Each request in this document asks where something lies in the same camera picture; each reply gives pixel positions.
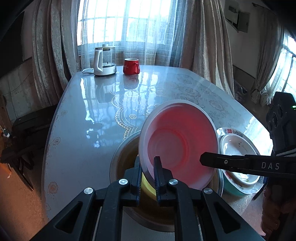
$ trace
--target bolt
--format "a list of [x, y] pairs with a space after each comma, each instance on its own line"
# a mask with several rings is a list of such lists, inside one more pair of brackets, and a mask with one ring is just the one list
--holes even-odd
[[178, 184], [178, 180], [171, 179], [171, 180], [168, 181], [168, 183], [171, 184], [171, 185], [176, 185], [176, 184]]
[[212, 192], [213, 192], [213, 190], [210, 189], [210, 188], [205, 188], [205, 189], [204, 189], [204, 193], [205, 193], [205, 194], [212, 194]]
[[120, 179], [118, 182], [119, 182], [120, 185], [125, 185], [125, 184], [128, 183], [128, 180], [126, 180], [126, 179]]
[[86, 188], [84, 189], [84, 193], [85, 194], [91, 194], [93, 192], [93, 189], [92, 188]]

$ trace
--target floor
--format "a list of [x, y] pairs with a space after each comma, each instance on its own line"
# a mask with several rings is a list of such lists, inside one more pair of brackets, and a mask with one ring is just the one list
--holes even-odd
[[[246, 98], [243, 105], [266, 126], [268, 107], [254, 104], [250, 97]], [[7, 178], [0, 169], [0, 226], [12, 241], [28, 241], [45, 225], [41, 202], [42, 160], [43, 150], [39, 150], [34, 156], [34, 170], [28, 172], [34, 191], [30, 191], [13, 170], [10, 178]], [[242, 217], [260, 235], [264, 235], [260, 228], [261, 215], [262, 195], [251, 201]]]

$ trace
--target table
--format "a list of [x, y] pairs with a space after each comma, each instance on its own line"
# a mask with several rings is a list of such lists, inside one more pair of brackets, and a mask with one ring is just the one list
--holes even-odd
[[[42, 199], [52, 219], [86, 187], [109, 185], [112, 156], [120, 143], [141, 130], [159, 104], [185, 99], [199, 105], [215, 127], [244, 133], [261, 155], [270, 155], [272, 140], [264, 126], [240, 103], [214, 84], [181, 68], [140, 66], [139, 75], [95, 77], [76, 73], [56, 110], [44, 153]], [[239, 213], [251, 196], [226, 201]], [[174, 233], [147, 229], [123, 214], [122, 240], [174, 240]]]

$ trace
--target pink plastic basin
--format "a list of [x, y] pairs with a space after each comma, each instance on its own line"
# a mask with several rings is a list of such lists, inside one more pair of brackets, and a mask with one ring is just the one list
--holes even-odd
[[147, 117], [139, 140], [143, 173], [154, 187], [153, 159], [189, 187], [203, 189], [213, 178], [215, 168], [204, 167], [204, 152], [219, 153], [216, 128], [202, 108], [185, 100], [171, 100], [156, 107]]

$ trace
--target electric kettle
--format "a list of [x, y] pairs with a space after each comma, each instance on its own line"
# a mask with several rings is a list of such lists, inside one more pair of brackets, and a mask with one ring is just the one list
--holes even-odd
[[103, 44], [94, 51], [94, 74], [109, 75], [116, 73], [115, 46]]

